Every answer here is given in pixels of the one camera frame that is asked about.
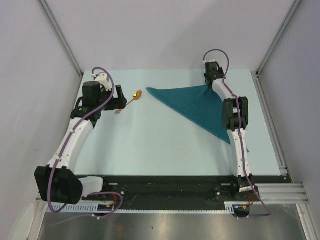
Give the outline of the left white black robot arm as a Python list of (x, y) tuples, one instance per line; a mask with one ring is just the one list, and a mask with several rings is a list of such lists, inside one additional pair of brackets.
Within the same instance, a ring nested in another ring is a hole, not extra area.
[(94, 194), (105, 200), (111, 188), (102, 178), (89, 176), (79, 179), (74, 171), (77, 160), (103, 111), (124, 109), (127, 104), (121, 85), (108, 90), (100, 82), (87, 81), (82, 86), (70, 115), (68, 130), (54, 156), (46, 166), (34, 172), (40, 197), (43, 201), (76, 205), (82, 197)]

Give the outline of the gold spoon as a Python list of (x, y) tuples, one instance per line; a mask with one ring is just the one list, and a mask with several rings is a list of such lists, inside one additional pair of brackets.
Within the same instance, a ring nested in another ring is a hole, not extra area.
[(116, 110), (116, 111), (115, 111), (115, 114), (116, 114), (116, 115), (120, 114), (130, 103), (132, 103), (133, 101), (139, 100), (139, 99), (141, 98), (141, 96), (142, 96), (142, 93), (143, 93), (142, 90), (136, 91), (136, 92), (133, 94), (132, 99), (131, 99), (129, 102), (126, 103), (125, 107), (122, 108), (122, 109)]

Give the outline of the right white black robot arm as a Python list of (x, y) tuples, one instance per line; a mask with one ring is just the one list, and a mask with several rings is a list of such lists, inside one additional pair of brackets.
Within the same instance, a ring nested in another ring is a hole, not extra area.
[(242, 201), (249, 192), (255, 191), (252, 171), (248, 161), (246, 129), (249, 124), (249, 100), (238, 96), (226, 82), (223, 68), (214, 59), (204, 61), (205, 83), (222, 100), (222, 125), (226, 129), (235, 159), (235, 185), (230, 188), (231, 196)]

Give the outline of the teal satin napkin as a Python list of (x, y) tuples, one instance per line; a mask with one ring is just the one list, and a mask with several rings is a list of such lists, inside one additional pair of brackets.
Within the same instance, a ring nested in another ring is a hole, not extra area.
[(227, 130), (222, 124), (223, 101), (209, 87), (205, 85), (173, 89), (148, 87), (147, 91), (170, 109), (231, 144)]

